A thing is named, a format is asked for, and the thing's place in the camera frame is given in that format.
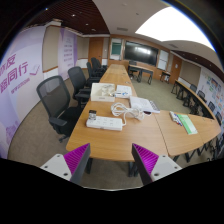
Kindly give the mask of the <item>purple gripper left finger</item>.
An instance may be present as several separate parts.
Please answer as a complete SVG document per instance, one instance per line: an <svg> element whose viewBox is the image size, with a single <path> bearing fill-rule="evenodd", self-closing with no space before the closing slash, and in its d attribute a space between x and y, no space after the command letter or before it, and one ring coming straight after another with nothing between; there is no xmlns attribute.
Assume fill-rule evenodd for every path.
<svg viewBox="0 0 224 224"><path fill-rule="evenodd" d="M87 143L65 155L55 154L41 169L79 185L89 156L90 144Z"/></svg>

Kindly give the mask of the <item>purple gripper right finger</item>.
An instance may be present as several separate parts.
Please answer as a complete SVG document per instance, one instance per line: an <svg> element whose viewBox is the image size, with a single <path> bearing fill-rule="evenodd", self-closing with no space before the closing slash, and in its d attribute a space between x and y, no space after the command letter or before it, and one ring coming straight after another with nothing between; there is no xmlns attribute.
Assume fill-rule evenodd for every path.
<svg viewBox="0 0 224 224"><path fill-rule="evenodd" d="M132 155L143 185L150 184L181 170L181 167L169 156L157 155L135 143L132 144Z"/></svg>

